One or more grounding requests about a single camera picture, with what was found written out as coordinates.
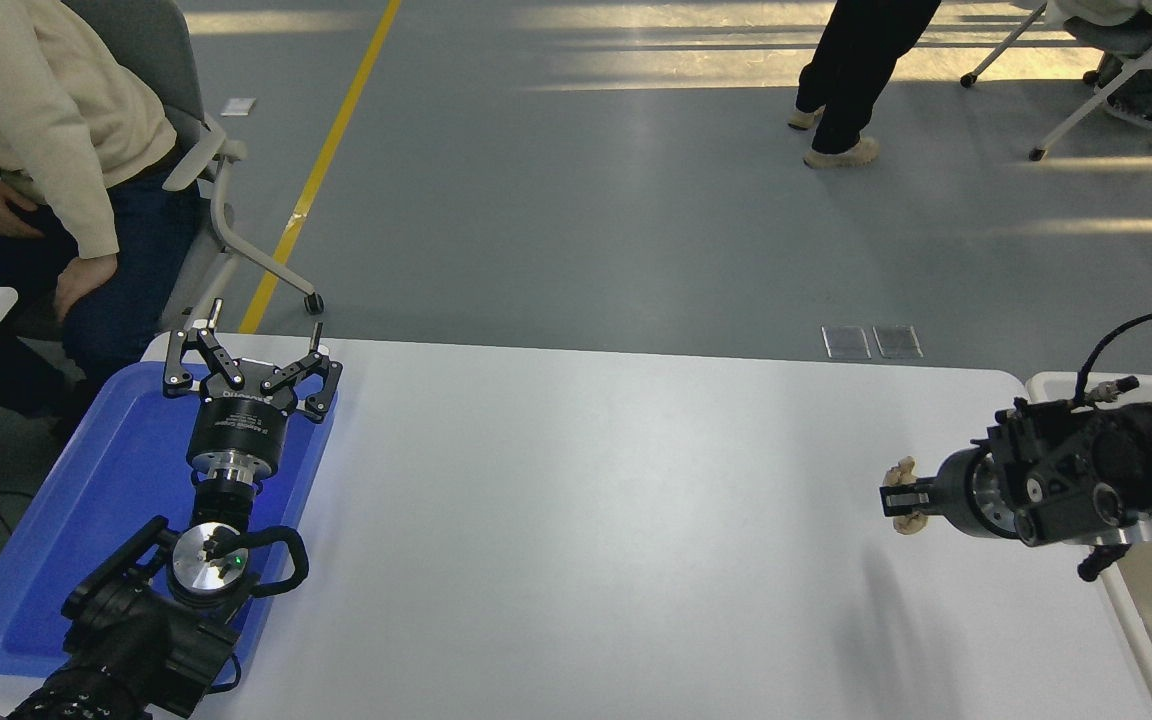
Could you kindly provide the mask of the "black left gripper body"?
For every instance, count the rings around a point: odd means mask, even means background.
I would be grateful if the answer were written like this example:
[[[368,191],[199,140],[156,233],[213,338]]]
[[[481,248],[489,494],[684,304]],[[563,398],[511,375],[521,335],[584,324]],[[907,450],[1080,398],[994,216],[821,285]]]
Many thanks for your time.
[[[260,361],[241,361],[243,387],[233,389],[221,373],[200,384],[200,410],[185,450],[189,465],[205,467],[211,456],[237,452],[264,467],[282,462],[288,420],[296,404],[293,389],[274,395],[262,392],[262,382],[273,381],[275,366]]]

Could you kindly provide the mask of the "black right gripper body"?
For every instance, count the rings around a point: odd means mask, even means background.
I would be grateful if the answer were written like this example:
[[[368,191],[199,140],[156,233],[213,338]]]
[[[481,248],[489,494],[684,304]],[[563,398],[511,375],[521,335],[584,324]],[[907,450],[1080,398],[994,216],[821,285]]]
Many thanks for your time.
[[[973,473],[979,456],[978,448],[964,448],[948,455],[935,473],[932,493],[937,514],[969,536],[980,535],[978,507],[973,500]]]

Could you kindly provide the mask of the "seated person's left hand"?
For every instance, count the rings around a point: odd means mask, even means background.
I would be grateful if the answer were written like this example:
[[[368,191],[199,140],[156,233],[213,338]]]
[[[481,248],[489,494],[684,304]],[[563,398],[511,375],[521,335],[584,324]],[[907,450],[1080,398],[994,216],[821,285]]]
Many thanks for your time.
[[[54,295],[52,295],[52,310],[54,310],[58,323],[65,323],[78,301],[108,283],[116,270],[116,253],[104,255],[100,258],[69,260],[58,275]]]

